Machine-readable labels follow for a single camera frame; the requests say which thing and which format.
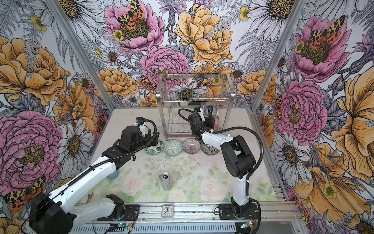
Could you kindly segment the purple glass bowl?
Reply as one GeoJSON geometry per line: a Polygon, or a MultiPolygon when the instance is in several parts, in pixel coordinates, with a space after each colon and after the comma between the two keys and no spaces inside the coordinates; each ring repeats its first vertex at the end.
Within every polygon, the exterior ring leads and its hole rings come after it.
{"type": "Polygon", "coordinates": [[[196,154],[200,149],[200,143],[194,138],[188,138],[183,142],[183,150],[188,154],[196,154]]]}

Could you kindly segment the dark grey petal bowl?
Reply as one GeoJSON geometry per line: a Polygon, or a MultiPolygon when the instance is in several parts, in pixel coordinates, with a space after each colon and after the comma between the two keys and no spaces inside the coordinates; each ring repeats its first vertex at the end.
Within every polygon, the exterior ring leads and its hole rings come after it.
{"type": "Polygon", "coordinates": [[[207,116],[211,117],[211,116],[218,116],[219,114],[219,111],[218,111],[218,108],[216,106],[213,106],[213,105],[210,105],[207,107],[207,116]]]}

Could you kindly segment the green leaf pattern bowl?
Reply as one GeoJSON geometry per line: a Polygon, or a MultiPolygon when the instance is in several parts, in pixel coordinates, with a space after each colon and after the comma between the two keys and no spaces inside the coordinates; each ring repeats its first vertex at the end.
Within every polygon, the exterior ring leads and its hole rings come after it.
{"type": "Polygon", "coordinates": [[[147,155],[150,155],[150,156],[156,156],[158,154],[160,154],[164,149],[164,144],[163,144],[163,141],[162,140],[158,140],[158,143],[153,146],[149,146],[149,147],[146,147],[145,148],[145,152],[147,155]]]}

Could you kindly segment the dark speckled pattern bowl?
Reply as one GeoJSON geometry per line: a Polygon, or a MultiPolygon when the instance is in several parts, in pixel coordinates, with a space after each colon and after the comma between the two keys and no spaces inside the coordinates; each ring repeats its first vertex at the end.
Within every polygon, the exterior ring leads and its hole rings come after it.
{"type": "Polygon", "coordinates": [[[201,143],[201,150],[203,151],[203,153],[209,156],[216,155],[219,152],[219,149],[205,143],[201,143]]]}

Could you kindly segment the green geometric pattern bowl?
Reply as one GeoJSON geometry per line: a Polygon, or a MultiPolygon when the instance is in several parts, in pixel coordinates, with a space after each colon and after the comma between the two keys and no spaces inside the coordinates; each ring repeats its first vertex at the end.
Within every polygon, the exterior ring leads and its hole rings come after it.
{"type": "Polygon", "coordinates": [[[164,150],[169,156],[177,156],[182,153],[183,145],[177,139],[170,139],[165,143],[164,150]]]}

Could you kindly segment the blue floral bowl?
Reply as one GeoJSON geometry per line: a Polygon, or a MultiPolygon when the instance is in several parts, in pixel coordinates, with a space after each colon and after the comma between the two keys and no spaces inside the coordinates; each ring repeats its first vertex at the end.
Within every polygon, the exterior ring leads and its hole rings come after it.
{"type": "Polygon", "coordinates": [[[203,108],[203,115],[209,116],[209,107],[208,106],[202,106],[203,108]]]}

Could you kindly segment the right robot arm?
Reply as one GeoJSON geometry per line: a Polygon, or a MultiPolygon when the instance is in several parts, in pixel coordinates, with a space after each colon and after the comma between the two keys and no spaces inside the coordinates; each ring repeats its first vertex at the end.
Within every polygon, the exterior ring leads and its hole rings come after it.
{"type": "Polygon", "coordinates": [[[241,135],[225,135],[232,130],[244,130],[255,134],[247,127],[235,126],[221,131],[213,131],[205,125],[201,115],[195,110],[187,117],[191,133],[200,143],[219,149],[224,158],[228,172],[236,178],[231,197],[231,207],[237,218],[242,218],[252,206],[246,185],[251,173],[256,169],[256,160],[241,135]]]}

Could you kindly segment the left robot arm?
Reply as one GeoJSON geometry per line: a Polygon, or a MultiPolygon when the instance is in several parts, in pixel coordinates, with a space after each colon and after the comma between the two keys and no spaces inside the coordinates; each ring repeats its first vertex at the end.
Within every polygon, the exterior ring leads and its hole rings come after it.
{"type": "Polygon", "coordinates": [[[120,220],[126,212],[124,201],[114,194],[98,202],[77,206],[77,202],[107,176],[118,171],[129,161],[136,160],[136,153],[158,142],[157,127],[143,134],[143,124],[127,126],[113,146],[105,150],[92,165],[71,181],[51,191],[40,193],[31,202],[29,226],[37,234],[67,234],[72,229],[108,218],[120,220]]]}

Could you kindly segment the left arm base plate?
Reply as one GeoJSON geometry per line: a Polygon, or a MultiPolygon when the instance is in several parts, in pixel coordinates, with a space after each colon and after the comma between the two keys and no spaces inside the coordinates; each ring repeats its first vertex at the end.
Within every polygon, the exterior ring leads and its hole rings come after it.
{"type": "Polygon", "coordinates": [[[111,215],[98,218],[97,221],[137,221],[140,205],[116,205],[111,215]]]}

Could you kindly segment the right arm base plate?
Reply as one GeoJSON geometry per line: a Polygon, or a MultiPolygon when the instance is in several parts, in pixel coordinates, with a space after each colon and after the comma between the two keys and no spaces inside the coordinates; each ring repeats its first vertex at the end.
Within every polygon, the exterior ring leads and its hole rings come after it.
{"type": "Polygon", "coordinates": [[[260,213],[259,208],[254,203],[247,203],[243,206],[237,206],[236,204],[219,204],[219,217],[220,220],[259,220],[260,213]]]}

